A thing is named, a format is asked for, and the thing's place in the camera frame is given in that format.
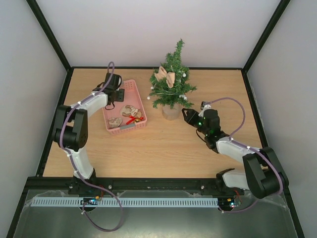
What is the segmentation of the pink perforated plastic basket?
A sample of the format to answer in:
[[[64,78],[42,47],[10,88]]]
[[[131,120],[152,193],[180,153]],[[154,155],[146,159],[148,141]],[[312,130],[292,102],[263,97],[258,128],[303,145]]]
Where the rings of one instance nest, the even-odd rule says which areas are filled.
[[[118,92],[124,92],[123,102],[103,108],[107,131],[117,135],[145,127],[147,116],[135,80],[124,81]]]

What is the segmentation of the small green christmas tree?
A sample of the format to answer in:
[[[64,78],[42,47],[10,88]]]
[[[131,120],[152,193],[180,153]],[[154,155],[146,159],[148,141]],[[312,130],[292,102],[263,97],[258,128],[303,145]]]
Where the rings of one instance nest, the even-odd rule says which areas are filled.
[[[168,106],[171,109],[175,105],[184,108],[193,106],[186,94],[197,90],[197,87],[188,82],[190,71],[182,62],[183,47],[184,41],[180,39],[176,43],[175,50],[167,53],[165,61],[153,69],[150,77],[150,93],[147,99],[154,97],[152,105],[155,109],[159,106]]]

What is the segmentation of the beige fabric bow ornament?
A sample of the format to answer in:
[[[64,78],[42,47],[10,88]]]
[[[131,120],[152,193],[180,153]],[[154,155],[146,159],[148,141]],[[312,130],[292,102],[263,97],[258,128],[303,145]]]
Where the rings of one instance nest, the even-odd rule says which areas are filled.
[[[162,66],[158,68],[158,73],[154,73],[154,76],[157,80],[166,79],[167,86],[172,88],[175,83],[175,73],[167,72]]]

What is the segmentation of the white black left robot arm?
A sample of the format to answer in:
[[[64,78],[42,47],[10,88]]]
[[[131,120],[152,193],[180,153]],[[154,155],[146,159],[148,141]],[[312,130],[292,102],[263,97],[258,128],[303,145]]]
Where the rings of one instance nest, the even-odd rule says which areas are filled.
[[[66,153],[74,169],[74,176],[90,179],[94,173],[87,151],[88,119],[98,110],[113,105],[115,101],[123,102],[123,80],[118,74],[107,73],[91,94],[71,105],[58,106],[53,126],[53,141]]]

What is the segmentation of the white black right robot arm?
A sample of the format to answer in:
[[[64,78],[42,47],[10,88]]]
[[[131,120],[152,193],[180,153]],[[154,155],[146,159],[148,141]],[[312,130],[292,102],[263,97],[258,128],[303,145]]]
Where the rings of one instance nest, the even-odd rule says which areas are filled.
[[[280,194],[289,185],[289,179],[275,153],[270,147],[247,146],[226,134],[220,127],[218,111],[207,105],[201,112],[182,109],[184,120],[202,133],[206,146],[243,164],[244,171],[228,169],[218,173],[216,189],[227,194],[233,188],[249,190],[256,198]]]

